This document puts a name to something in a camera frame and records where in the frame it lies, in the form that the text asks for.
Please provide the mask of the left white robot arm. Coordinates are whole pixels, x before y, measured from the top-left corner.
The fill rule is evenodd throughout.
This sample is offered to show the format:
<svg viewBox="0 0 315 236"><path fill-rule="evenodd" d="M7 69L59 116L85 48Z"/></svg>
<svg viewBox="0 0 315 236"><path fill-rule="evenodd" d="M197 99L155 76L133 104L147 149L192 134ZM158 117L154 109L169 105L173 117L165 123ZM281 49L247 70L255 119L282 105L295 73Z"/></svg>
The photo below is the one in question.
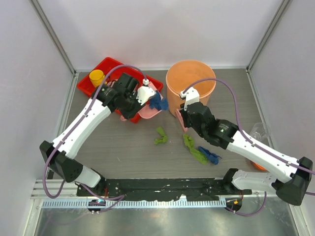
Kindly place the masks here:
<svg viewBox="0 0 315 236"><path fill-rule="evenodd" d="M149 80L139 82L123 73L112 85L99 85L77 118L52 142L43 141L40 151L49 167L64 182L76 182L87 187L94 196L100 196L106 187L105 178L84 166L75 157L85 140L97 126L115 110L126 119L133 118L154 96Z"/></svg>

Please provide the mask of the orange plastic bucket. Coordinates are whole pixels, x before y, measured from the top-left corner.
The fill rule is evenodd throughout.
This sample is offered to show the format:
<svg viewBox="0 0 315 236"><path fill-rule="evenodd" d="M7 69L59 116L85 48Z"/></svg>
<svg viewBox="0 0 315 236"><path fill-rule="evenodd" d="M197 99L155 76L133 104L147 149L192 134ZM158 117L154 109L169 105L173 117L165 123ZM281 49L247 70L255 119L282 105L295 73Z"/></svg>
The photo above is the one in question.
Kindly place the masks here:
<svg viewBox="0 0 315 236"><path fill-rule="evenodd" d="M182 60L169 68L165 81L169 111L173 116L176 115L176 109L184 103L180 98L180 92L194 82L205 78L216 78L216 75L211 67L197 60Z"/></svg>

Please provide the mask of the pink dustpan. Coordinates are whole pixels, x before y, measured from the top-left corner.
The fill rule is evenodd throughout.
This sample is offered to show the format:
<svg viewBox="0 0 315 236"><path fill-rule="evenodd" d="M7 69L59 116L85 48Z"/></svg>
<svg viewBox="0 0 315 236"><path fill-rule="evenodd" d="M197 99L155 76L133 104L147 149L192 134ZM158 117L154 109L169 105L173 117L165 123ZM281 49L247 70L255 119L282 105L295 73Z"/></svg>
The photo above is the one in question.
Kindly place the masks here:
<svg viewBox="0 0 315 236"><path fill-rule="evenodd" d="M154 91L157 90L155 85L150 81L148 83L149 87L151 87ZM151 109L149 106L149 102L147 102L146 106L143 107L133 118L131 118L129 121L133 123L138 123L140 119L150 119L162 112L162 110L157 110L156 108ZM122 115L120 116L121 121L127 121Z"/></svg>

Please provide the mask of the dark blue paper scrap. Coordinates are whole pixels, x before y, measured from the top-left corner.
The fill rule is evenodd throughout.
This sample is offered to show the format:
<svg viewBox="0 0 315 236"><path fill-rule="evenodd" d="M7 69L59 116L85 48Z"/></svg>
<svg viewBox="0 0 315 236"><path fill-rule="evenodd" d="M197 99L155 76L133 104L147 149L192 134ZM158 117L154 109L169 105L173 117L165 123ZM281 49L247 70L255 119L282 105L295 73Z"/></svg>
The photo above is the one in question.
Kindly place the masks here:
<svg viewBox="0 0 315 236"><path fill-rule="evenodd" d="M158 111L166 111L169 109L168 101L166 98L162 98L158 90L155 95L149 100L150 109L157 109Z"/></svg>

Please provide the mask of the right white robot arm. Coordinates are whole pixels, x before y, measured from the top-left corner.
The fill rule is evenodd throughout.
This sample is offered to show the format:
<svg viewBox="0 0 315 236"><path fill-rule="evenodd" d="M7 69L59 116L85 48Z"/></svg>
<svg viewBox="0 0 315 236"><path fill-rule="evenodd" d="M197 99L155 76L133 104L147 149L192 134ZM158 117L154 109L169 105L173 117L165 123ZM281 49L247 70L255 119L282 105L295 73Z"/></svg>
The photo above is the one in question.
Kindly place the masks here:
<svg viewBox="0 0 315 236"><path fill-rule="evenodd" d="M179 112L186 128L192 128L209 144L239 154L262 166L266 173L229 169L222 188L227 194L257 189L275 193L284 202L300 206L312 179L313 162L284 155L256 141L225 119L216 119L201 102L181 104Z"/></svg>

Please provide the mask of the small green paper scrap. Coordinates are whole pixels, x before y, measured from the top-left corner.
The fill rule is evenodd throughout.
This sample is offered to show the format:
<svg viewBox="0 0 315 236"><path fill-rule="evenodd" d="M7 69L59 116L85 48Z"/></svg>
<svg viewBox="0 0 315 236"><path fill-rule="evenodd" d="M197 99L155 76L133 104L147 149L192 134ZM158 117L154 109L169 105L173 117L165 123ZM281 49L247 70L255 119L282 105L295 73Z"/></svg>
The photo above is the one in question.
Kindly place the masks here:
<svg viewBox="0 0 315 236"><path fill-rule="evenodd" d="M160 135L159 138L156 138L154 140L154 145L159 145L159 144L164 144L164 143L167 143L168 142L168 136L166 135L164 129L159 126L157 129L156 129L157 133Z"/></svg>

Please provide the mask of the pink hand brush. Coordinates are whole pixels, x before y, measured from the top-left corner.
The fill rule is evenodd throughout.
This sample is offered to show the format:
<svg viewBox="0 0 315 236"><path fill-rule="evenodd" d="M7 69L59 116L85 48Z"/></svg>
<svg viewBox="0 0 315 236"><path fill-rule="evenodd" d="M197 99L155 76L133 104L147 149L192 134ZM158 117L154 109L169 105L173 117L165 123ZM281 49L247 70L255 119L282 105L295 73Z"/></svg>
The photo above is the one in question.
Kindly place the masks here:
<svg viewBox="0 0 315 236"><path fill-rule="evenodd" d="M179 111L178 109L176 109L176 110L175 110L175 114L176 114L176 117L177 117L177 119L178 119L178 121L179 121L179 123L180 123L180 125L181 125L181 127L182 127L182 129L183 129L183 131L184 131L184 133L186 133L187 130L188 130L188 128L186 128L186 127L184 126L184 120L183 120L183 117L182 117L180 111Z"/></svg>

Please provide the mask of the long green paper scrap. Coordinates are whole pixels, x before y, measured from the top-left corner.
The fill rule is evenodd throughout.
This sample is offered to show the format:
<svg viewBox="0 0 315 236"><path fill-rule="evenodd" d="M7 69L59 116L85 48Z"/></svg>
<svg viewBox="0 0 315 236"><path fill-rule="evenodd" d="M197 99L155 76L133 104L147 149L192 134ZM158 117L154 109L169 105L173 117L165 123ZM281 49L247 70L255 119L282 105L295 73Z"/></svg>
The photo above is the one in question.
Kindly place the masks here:
<svg viewBox="0 0 315 236"><path fill-rule="evenodd" d="M184 144L189 149L190 154L201 164L207 164L207 157L194 147L194 139L188 134L183 135Z"/></svg>

